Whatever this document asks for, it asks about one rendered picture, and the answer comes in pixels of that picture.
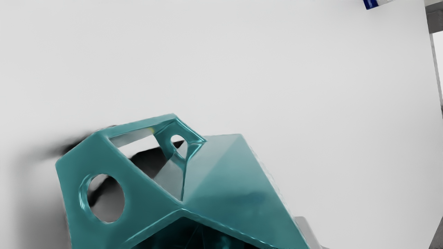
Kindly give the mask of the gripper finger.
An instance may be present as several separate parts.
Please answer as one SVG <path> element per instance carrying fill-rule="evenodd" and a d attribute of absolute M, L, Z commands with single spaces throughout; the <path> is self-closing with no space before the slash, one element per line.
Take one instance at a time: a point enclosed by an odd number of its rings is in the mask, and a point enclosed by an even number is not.
<path fill-rule="evenodd" d="M 306 243 L 310 249 L 324 249 L 323 246 L 317 240 L 313 230 L 311 229 L 307 219 L 303 216 L 295 216 L 294 221 L 297 224 L 300 232 L 302 233 Z"/>

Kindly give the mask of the teal faceted mug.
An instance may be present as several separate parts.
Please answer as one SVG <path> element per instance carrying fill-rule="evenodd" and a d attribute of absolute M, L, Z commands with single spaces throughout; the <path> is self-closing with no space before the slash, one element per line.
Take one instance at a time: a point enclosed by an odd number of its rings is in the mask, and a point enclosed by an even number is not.
<path fill-rule="evenodd" d="M 175 114 L 94 132 L 55 164 L 72 249 L 311 249 L 241 134 L 203 137 Z M 113 177 L 121 216 L 101 221 L 87 191 Z"/>

